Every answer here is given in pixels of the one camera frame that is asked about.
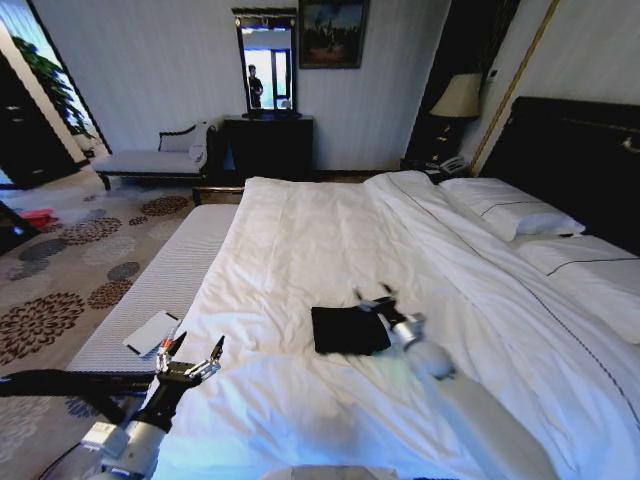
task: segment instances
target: picture frame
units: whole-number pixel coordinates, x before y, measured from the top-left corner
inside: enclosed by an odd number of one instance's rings
[[[299,67],[360,68],[369,0],[299,0]]]

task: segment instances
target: black cable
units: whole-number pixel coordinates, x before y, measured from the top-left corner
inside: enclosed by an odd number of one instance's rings
[[[56,458],[53,462],[51,462],[49,466],[45,468],[44,471],[40,474],[40,476],[38,477],[38,480],[45,480],[49,476],[49,474],[53,471],[53,469],[56,466],[58,466],[58,464],[62,462],[62,460],[64,460],[65,457],[69,455],[71,452],[73,452],[79,445],[80,445],[80,442],[76,443],[72,447],[68,448],[66,452],[64,452],[62,455]]]

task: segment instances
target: doorway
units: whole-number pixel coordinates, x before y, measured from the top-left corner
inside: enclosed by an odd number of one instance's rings
[[[0,0],[0,21],[86,158],[109,148],[27,0]]]

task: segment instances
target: mirror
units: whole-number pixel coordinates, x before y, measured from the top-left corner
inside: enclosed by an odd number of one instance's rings
[[[296,112],[296,9],[234,8],[249,115]]]

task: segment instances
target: robotic arm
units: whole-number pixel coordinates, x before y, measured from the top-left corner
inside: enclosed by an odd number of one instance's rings
[[[92,480],[151,478],[164,436],[171,429],[171,418],[178,402],[188,389],[197,387],[220,370],[224,336],[209,358],[200,363],[173,362],[186,332],[173,340],[171,330],[160,344],[156,357],[158,388],[147,405],[137,412],[126,429],[111,423],[96,422],[81,443],[90,450],[102,452],[103,473]]]
[[[447,420],[490,479],[557,480],[549,458],[531,435],[482,385],[457,370],[449,353],[425,339],[424,319],[395,309],[395,293],[360,308],[378,314],[404,350],[411,371],[420,380],[439,413]]]

